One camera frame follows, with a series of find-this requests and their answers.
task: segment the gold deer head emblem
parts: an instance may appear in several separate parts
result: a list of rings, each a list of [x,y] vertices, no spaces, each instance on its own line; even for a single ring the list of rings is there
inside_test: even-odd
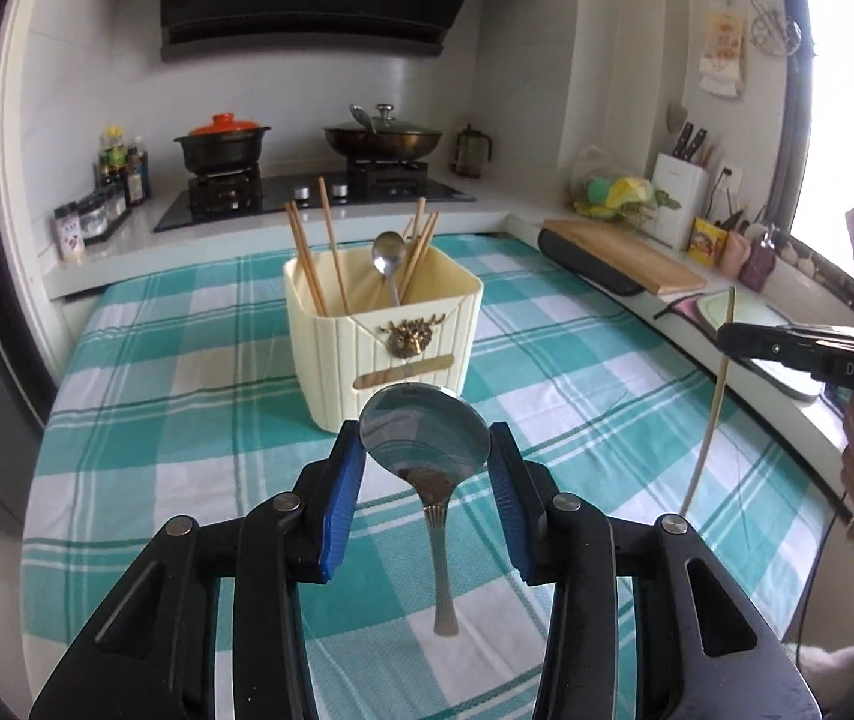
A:
[[[380,332],[390,333],[386,340],[386,348],[390,354],[406,360],[408,357],[423,354],[433,339],[431,328],[441,324],[444,319],[447,319],[447,314],[443,314],[440,319],[436,314],[429,319],[404,319],[400,324],[390,322],[387,327],[380,327]]]

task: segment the purple bottle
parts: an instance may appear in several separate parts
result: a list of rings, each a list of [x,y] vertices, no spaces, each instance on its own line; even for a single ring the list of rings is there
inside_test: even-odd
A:
[[[740,270],[740,281],[750,287],[755,293],[762,292],[766,279],[774,272],[777,265],[777,252],[769,232],[757,238],[750,245],[750,257]]]

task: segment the gas stove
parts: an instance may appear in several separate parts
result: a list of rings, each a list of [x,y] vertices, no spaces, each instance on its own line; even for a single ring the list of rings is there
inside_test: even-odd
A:
[[[193,178],[161,218],[154,232],[166,232],[240,215],[270,214],[292,201],[299,208],[319,208],[320,177],[332,206],[410,202],[473,202],[476,197],[427,175],[427,163],[353,162],[346,172],[312,172],[260,178],[254,167],[229,176]]]

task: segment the window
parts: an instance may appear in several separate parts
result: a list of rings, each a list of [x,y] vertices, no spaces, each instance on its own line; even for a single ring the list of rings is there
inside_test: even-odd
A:
[[[807,0],[814,38],[810,144],[790,234],[854,276],[854,0]]]

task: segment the tablecloth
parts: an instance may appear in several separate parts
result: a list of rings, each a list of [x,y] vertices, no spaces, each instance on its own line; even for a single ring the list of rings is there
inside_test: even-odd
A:
[[[451,236],[440,250],[483,279],[464,397],[510,423],[521,451],[604,512],[676,511],[713,382],[622,306],[515,240]],[[161,525],[237,517],[288,490],[334,436],[297,385],[281,266],[241,257],[114,285],[46,428],[22,555],[25,640],[63,646]],[[776,632],[790,622],[827,504],[775,437],[726,399],[690,519]],[[304,586],[324,717],[525,717],[546,643],[550,586],[507,559],[483,472],[449,515],[460,635],[433,635],[433,571],[416,495],[367,462],[346,557]],[[217,626],[217,713],[232,716],[231,586]],[[621,691],[632,717],[630,586],[618,587]],[[27,648],[30,668],[31,648]]]

